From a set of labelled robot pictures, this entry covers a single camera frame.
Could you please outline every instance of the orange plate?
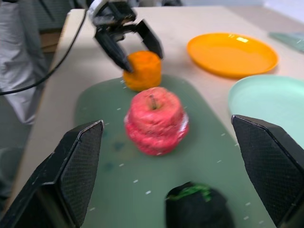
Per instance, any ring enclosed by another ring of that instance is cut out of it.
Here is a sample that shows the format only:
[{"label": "orange plate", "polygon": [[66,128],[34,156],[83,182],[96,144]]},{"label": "orange plate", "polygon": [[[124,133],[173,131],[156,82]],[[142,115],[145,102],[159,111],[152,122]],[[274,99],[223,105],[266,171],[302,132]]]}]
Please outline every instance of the orange plate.
[{"label": "orange plate", "polygon": [[270,46],[232,33],[210,33],[195,37],[189,41],[187,51],[200,67],[232,78],[263,74],[278,63],[278,55]]}]

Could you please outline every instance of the beige table surface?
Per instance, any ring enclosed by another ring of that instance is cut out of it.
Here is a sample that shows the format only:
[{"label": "beige table surface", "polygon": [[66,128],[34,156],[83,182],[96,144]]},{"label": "beige table surface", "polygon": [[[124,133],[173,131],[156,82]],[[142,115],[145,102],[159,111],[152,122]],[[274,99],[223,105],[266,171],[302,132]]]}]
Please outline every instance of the beige table surface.
[{"label": "beige table surface", "polygon": [[[234,32],[255,37],[271,45],[280,55],[276,74],[304,78],[304,55],[267,35],[267,31],[301,31],[304,25],[268,9],[212,6],[137,8],[136,11],[138,21],[145,18],[162,42],[165,54],[163,72],[188,80],[233,136],[227,96],[236,81],[214,76],[196,67],[186,53],[186,45],[191,38],[209,32]],[[81,9],[69,13],[55,62],[66,52],[83,13]],[[74,127],[74,108],[79,95],[96,83],[122,75],[122,70],[93,39],[94,33],[95,28],[87,19],[68,58],[47,82],[10,203],[35,168],[53,152],[63,134]],[[128,53],[143,49],[141,40],[133,34],[127,35],[121,44]]]}]

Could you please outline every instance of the black cable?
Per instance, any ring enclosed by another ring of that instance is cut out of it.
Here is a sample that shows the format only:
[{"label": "black cable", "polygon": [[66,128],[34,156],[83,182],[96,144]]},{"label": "black cable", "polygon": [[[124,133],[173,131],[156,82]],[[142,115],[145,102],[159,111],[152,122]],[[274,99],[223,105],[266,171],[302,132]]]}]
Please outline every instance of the black cable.
[{"label": "black cable", "polygon": [[30,85],[30,86],[26,86],[26,87],[23,87],[23,88],[20,88],[20,89],[11,90],[11,91],[0,92],[0,96],[7,95],[7,94],[14,94],[14,93],[18,93],[18,92],[21,92],[21,91],[24,91],[24,90],[27,90],[27,89],[31,89],[31,88],[33,88],[33,87],[36,87],[36,86],[40,85],[41,83],[43,83],[44,81],[46,81],[49,77],[51,77],[52,74],[53,74],[53,73],[61,66],[61,64],[65,61],[67,55],[68,55],[69,52],[71,51],[71,49],[72,49],[72,47],[73,47],[73,45],[74,45],[74,43],[75,43],[75,41],[76,41],[76,39],[77,39],[77,37],[78,37],[78,35],[79,35],[80,30],[81,30],[82,26],[84,25],[85,20],[86,20],[86,11],[85,11],[85,13],[84,13],[84,16],[83,16],[83,18],[82,18],[82,21],[81,21],[79,27],[78,27],[77,32],[76,32],[76,34],[74,35],[74,38],[73,38],[73,40],[72,40],[72,43],[71,43],[70,46],[68,47],[68,49],[67,49],[65,55],[62,57],[62,59],[60,60],[60,62],[59,62],[59,63],[58,63],[58,64],[57,64],[49,73],[47,73],[47,75],[46,75],[44,78],[40,79],[39,81],[37,81],[36,83],[34,83],[34,84]]}]

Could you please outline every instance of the red apple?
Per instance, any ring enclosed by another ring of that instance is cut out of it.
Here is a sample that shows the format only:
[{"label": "red apple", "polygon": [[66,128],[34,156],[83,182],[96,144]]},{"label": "red apple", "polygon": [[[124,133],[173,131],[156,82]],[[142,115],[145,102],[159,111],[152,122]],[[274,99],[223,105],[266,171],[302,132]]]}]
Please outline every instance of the red apple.
[{"label": "red apple", "polygon": [[188,116],[178,97],[162,87],[138,93],[124,119],[126,133],[149,155],[172,151],[189,130]]}]

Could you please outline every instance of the person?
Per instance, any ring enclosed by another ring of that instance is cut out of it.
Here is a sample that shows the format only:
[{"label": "person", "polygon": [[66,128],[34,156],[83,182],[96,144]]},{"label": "person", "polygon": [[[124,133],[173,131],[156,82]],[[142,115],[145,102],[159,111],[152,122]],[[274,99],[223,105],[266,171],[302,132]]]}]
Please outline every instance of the person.
[{"label": "person", "polygon": [[[1,91],[29,86],[47,71],[32,0],[0,0]],[[5,95],[23,124],[34,123],[43,86]]]}]

